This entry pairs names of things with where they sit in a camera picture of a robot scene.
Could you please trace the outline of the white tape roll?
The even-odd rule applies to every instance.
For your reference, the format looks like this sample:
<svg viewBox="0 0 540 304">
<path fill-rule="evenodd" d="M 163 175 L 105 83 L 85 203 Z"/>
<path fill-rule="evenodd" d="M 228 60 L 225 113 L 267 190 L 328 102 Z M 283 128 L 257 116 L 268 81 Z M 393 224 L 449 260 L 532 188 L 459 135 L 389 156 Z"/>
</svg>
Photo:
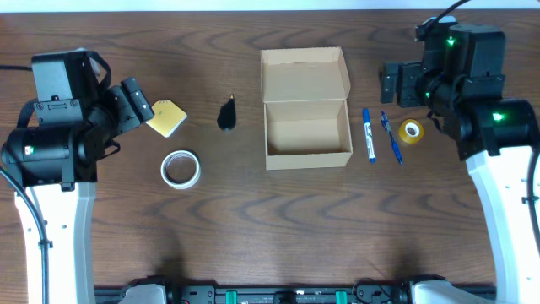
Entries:
<svg viewBox="0 0 540 304">
<path fill-rule="evenodd" d="M 201 172 L 201 164 L 197 155 L 185 149 L 169 153 L 160 166 L 160 175 L 163 181 L 176 190 L 187 190 L 195 186 Z"/>
</svg>

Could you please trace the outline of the yellow sticky note pad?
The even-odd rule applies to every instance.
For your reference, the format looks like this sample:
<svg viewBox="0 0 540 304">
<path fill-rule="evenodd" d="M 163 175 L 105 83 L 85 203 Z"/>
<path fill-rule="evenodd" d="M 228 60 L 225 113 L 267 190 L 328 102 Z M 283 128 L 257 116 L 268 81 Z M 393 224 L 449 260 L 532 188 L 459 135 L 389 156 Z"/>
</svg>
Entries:
<svg viewBox="0 0 540 304">
<path fill-rule="evenodd" d="M 154 117 L 147 124 L 163 137 L 168 138 L 186 119 L 187 114 L 172 100 L 158 100 L 153 106 Z"/>
</svg>

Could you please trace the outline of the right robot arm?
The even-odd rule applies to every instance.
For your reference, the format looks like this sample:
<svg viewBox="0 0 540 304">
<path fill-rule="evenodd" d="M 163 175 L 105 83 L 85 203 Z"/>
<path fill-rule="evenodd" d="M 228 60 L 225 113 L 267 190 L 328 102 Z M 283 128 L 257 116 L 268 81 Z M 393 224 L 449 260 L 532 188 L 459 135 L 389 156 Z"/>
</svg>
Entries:
<svg viewBox="0 0 540 304">
<path fill-rule="evenodd" d="M 539 126 L 532 105 L 503 96 L 505 34 L 429 19 L 418 62 L 389 62 L 381 101 L 425 106 L 453 139 L 480 197 L 496 274 L 495 301 L 539 300 Z"/>
</svg>

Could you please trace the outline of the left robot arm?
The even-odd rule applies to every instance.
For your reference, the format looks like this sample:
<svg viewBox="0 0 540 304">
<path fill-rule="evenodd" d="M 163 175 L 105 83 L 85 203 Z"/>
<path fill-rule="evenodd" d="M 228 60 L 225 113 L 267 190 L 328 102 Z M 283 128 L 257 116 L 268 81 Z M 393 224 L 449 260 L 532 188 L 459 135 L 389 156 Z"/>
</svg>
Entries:
<svg viewBox="0 0 540 304">
<path fill-rule="evenodd" d="M 1 149 L 24 230 L 32 303 L 92 303 L 91 220 L 97 164 L 117 138 L 154 117 L 135 79 L 111 82 L 108 63 L 78 49 L 32 58 L 37 96 Z"/>
</svg>

